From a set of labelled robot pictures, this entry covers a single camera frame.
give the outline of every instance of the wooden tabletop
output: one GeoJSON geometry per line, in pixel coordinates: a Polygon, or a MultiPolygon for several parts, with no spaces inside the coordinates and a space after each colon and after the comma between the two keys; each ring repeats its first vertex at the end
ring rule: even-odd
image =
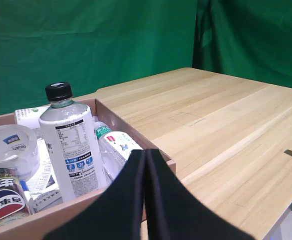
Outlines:
{"type": "Polygon", "coordinates": [[[169,154],[197,199],[258,240],[291,207],[292,88],[182,68],[88,97],[169,154]]]}

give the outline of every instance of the nutrition facts label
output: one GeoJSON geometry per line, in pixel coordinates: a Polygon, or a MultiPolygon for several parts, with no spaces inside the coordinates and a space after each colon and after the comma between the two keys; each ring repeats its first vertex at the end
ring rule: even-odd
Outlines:
{"type": "Polygon", "coordinates": [[[65,167],[75,195],[82,196],[98,188],[84,120],[56,126],[65,167]]]}

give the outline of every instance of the green curtain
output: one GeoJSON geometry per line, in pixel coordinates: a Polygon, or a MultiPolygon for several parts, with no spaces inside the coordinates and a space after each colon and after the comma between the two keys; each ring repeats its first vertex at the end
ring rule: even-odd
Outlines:
{"type": "Polygon", "coordinates": [[[192,66],[197,0],[0,0],[0,114],[192,66]]]}
{"type": "Polygon", "coordinates": [[[198,0],[193,66],[292,88],[292,0],[198,0]]]}

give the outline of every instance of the snack can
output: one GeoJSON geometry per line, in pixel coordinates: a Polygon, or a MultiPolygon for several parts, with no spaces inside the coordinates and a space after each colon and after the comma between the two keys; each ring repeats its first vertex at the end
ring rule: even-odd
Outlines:
{"type": "Polygon", "coordinates": [[[12,169],[0,168],[0,226],[30,215],[20,181],[12,169]]]}

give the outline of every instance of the black bottle cap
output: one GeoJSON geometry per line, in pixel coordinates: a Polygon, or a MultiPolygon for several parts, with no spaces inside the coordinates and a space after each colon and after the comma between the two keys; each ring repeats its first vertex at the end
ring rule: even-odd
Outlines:
{"type": "Polygon", "coordinates": [[[62,101],[73,96],[70,84],[66,81],[49,84],[46,86],[46,94],[51,102],[62,101]]]}

